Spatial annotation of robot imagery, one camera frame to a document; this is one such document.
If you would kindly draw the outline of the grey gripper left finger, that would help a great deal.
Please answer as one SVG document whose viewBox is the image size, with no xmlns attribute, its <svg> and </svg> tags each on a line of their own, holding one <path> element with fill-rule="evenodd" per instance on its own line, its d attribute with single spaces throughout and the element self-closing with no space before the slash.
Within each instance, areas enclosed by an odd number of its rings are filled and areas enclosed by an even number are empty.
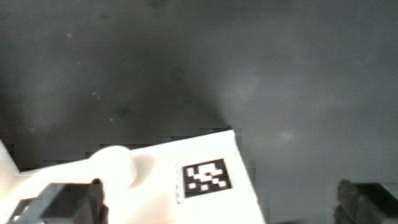
<svg viewBox="0 0 398 224">
<path fill-rule="evenodd" d="M 50 183 L 19 202 L 6 224 L 109 224 L 104 183 Z"/>
</svg>

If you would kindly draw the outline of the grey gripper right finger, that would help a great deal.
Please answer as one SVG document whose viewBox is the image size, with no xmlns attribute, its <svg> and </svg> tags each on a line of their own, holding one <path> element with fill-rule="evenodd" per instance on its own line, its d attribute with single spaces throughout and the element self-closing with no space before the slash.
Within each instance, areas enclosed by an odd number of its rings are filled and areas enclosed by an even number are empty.
<svg viewBox="0 0 398 224">
<path fill-rule="evenodd" d="M 342 180 L 335 224 L 398 224 L 398 183 Z"/>
</svg>

